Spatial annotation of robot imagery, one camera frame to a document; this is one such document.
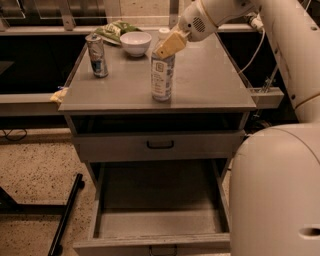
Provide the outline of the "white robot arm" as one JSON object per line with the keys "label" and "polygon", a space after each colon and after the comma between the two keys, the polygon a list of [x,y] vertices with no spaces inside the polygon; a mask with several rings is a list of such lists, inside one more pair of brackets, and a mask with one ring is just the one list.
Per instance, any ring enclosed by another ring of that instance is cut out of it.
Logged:
{"label": "white robot arm", "polygon": [[231,256],[320,256],[320,29],[299,0],[194,0],[165,58],[258,11],[298,119],[246,139],[230,178]]}

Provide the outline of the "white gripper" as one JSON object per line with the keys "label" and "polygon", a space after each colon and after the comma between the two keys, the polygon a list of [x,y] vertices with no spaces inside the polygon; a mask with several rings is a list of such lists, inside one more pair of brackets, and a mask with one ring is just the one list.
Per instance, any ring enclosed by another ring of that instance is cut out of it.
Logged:
{"label": "white gripper", "polygon": [[183,50],[188,40],[204,40],[217,31],[223,20],[222,14],[222,0],[194,0],[171,31],[159,32],[153,53],[160,59],[166,59]]}

